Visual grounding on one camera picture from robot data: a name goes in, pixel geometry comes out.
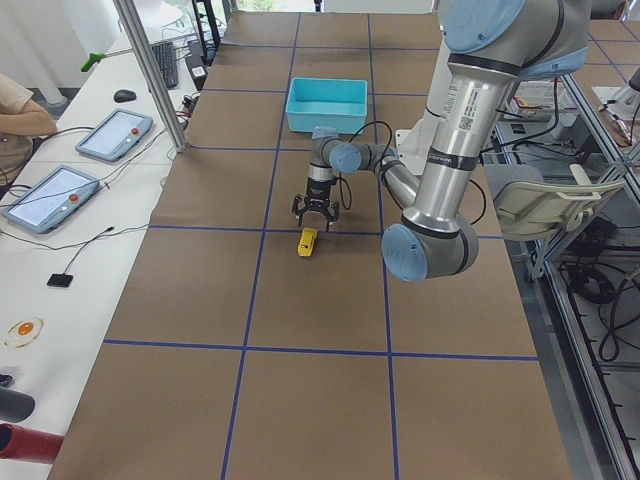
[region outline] black keyboard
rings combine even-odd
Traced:
[[[176,50],[171,42],[160,42],[151,45],[153,56],[156,57],[160,75],[167,88],[174,88],[178,85],[178,62],[176,61]]]

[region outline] yellow object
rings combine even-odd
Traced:
[[[298,255],[310,257],[317,237],[318,231],[315,228],[303,228],[302,235],[300,235],[300,243],[298,243]]]

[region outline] blue bin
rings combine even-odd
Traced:
[[[323,126],[356,133],[367,119],[367,82],[294,78],[285,112],[293,132],[313,132]]]

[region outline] black mouse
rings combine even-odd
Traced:
[[[135,100],[136,98],[138,98],[136,96],[136,92],[133,92],[131,90],[122,89],[113,94],[113,101],[116,103],[130,102],[131,100]]]

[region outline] white tablet device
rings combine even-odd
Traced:
[[[115,162],[124,157],[152,125],[151,117],[118,108],[83,138],[76,150],[92,158]]]
[[[34,233],[60,225],[98,190],[100,181],[62,165],[2,211],[2,215]]]

